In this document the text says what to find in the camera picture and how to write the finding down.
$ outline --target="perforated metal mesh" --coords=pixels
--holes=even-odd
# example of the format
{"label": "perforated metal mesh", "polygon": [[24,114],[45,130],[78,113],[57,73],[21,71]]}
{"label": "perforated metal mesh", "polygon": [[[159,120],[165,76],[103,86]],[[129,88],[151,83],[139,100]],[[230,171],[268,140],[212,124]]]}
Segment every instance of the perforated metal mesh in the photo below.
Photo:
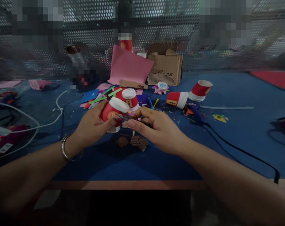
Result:
{"label": "perforated metal mesh", "polygon": [[[110,70],[113,4],[118,1],[62,0],[63,45],[77,44],[92,65]],[[199,1],[134,0],[134,52],[149,43],[178,42],[183,70],[256,69],[279,66],[285,53],[285,0],[251,1],[251,45],[201,45]],[[64,50],[12,49],[12,0],[0,0],[0,79],[64,78]]]}

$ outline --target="work table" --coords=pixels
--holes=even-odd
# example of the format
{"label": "work table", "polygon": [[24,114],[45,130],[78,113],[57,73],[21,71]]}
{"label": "work table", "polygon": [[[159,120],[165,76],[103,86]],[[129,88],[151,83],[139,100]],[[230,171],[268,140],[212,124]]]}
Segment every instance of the work table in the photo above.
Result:
{"label": "work table", "polygon": [[[213,87],[201,105],[214,107],[245,107],[248,110],[213,110],[201,108],[208,123],[224,139],[233,145],[263,159],[280,171],[280,183],[285,186],[285,135],[273,125],[277,118],[285,117],[285,91],[276,88],[247,73],[183,73],[180,86],[169,87],[169,91],[185,92],[200,79],[213,83]],[[60,111],[56,98],[70,85],[68,81],[57,81],[58,89],[36,91],[28,89],[23,81],[15,88],[22,90],[18,105],[21,110],[35,118],[41,125],[53,122]],[[239,152],[219,139],[209,128],[196,125],[181,109],[165,104],[167,94],[154,94],[148,86],[143,94],[149,95],[152,103],[159,98],[155,108],[165,111],[180,130],[189,138],[199,142],[228,158],[236,159],[256,172],[273,179],[274,170],[265,164]],[[64,107],[64,130],[61,133],[62,117],[53,125],[39,130],[34,141],[26,148],[0,159],[0,166],[32,153],[72,133],[87,111],[79,107],[80,93],[66,93],[59,99]],[[213,114],[225,115],[226,123],[214,120]],[[18,124],[35,123],[21,117]],[[107,133],[94,146],[85,149],[83,157],[70,162],[48,185],[53,189],[201,189],[205,184],[201,176],[184,160],[161,152],[152,143],[145,152],[130,144],[120,148],[115,141],[121,134],[128,135],[131,129]]]}

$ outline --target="left hand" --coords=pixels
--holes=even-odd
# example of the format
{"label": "left hand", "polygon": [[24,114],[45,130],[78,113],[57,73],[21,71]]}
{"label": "left hand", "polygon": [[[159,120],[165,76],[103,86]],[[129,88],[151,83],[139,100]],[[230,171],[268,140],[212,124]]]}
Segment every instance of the left hand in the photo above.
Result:
{"label": "left hand", "polygon": [[106,122],[101,122],[99,117],[107,104],[108,101],[103,101],[88,110],[75,132],[67,140],[72,140],[79,148],[84,149],[96,143],[109,129],[120,123],[122,119],[118,116],[110,118]]}

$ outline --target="white cable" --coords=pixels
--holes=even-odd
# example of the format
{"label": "white cable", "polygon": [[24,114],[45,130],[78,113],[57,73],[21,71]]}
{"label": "white cable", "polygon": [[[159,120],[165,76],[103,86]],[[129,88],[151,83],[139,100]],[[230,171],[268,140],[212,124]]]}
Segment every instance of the white cable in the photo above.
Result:
{"label": "white cable", "polygon": [[[56,121],[58,121],[58,119],[60,118],[60,116],[63,114],[62,109],[61,109],[60,106],[58,105],[58,100],[59,100],[59,98],[60,98],[64,93],[66,93],[66,90],[65,90],[63,93],[61,93],[60,96],[58,96],[58,98],[56,99],[56,104],[57,104],[57,106],[58,106],[58,108],[59,108],[59,110],[60,110],[60,114],[58,115],[58,117],[56,118],[56,120],[54,120],[52,123],[49,123],[49,124],[46,124],[46,125],[42,125],[42,126],[39,125],[39,126],[37,126],[37,127],[35,127],[35,128],[30,128],[30,129],[27,129],[27,130],[20,130],[20,131],[14,131],[14,132],[11,131],[11,132],[7,132],[7,133],[25,132],[25,131],[29,131],[29,130],[33,130],[33,129],[39,129],[39,128],[41,128],[41,127],[50,126],[50,125],[54,124]],[[11,105],[7,105],[7,104],[3,104],[3,103],[0,103],[0,105],[5,105],[5,106],[7,106],[7,107],[13,108],[13,109],[15,109],[16,111],[19,111],[20,113],[22,113],[22,114],[24,114],[25,116],[28,116],[30,119],[34,120],[32,117],[30,117],[28,114],[24,113],[23,111],[19,110],[18,108],[15,108],[15,107],[13,107],[13,106],[11,106]]]}
{"label": "white cable", "polygon": [[37,129],[36,132],[34,133],[34,135],[32,136],[32,138],[31,138],[24,146],[22,146],[21,148],[18,148],[18,149],[16,149],[16,150],[14,150],[14,151],[12,151],[12,152],[10,152],[10,153],[8,153],[8,154],[2,155],[2,156],[0,156],[0,158],[3,158],[3,157],[8,156],[8,155],[10,155],[10,154],[13,154],[13,153],[15,153],[16,151],[19,151],[19,150],[22,149],[22,148],[25,148],[25,147],[28,146],[29,143],[31,143],[32,140],[35,138],[37,132],[39,131],[39,128],[44,127],[44,126],[52,125],[52,124],[54,124],[56,121],[58,121],[59,117],[63,114],[62,109],[61,109],[60,106],[58,105],[58,99],[59,99],[64,93],[66,93],[66,91],[64,91],[63,93],[61,93],[60,96],[58,96],[58,98],[56,99],[56,104],[57,104],[57,106],[58,106],[58,108],[59,108],[59,110],[60,110],[60,112],[61,112],[60,115],[59,115],[59,116],[56,118],[56,120],[53,121],[52,123],[47,124],[47,125],[43,125],[43,126],[40,126],[40,124],[39,124],[39,122],[38,122],[37,120],[35,120],[35,119],[32,118],[31,116],[29,116],[28,114],[24,113],[23,111],[19,110],[18,108],[15,108],[15,107],[13,107],[13,106],[11,106],[11,105],[8,105],[8,104],[0,103],[0,105],[4,105],[4,106],[7,106],[7,107],[10,107],[10,108],[13,108],[13,109],[19,111],[20,113],[22,113],[22,114],[24,114],[25,116],[29,117],[31,120],[33,120],[33,121],[37,124],[37,127],[35,127],[35,128],[31,128],[31,129],[27,129],[27,130],[20,130],[20,131],[15,131],[15,132],[13,132],[13,131],[12,131],[12,132],[8,132],[8,133],[17,133],[17,132],[25,132],[25,131]]}

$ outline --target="silver bangle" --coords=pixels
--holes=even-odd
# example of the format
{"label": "silver bangle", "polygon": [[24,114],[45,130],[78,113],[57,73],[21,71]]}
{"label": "silver bangle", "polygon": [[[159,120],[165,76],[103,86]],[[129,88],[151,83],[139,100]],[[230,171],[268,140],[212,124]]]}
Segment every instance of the silver bangle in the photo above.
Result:
{"label": "silver bangle", "polygon": [[61,142],[62,142],[62,154],[63,154],[63,156],[68,160],[68,161],[76,161],[76,160],[79,160],[80,158],[82,158],[82,156],[83,156],[83,151],[81,151],[81,156],[78,158],[78,159],[76,159],[76,160],[74,160],[74,159],[70,159],[69,157],[67,157],[67,155],[65,154],[65,142],[66,142],[66,139],[70,136],[71,134],[69,134],[69,135],[66,135],[64,138],[63,138],[63,140],[61,140]]}

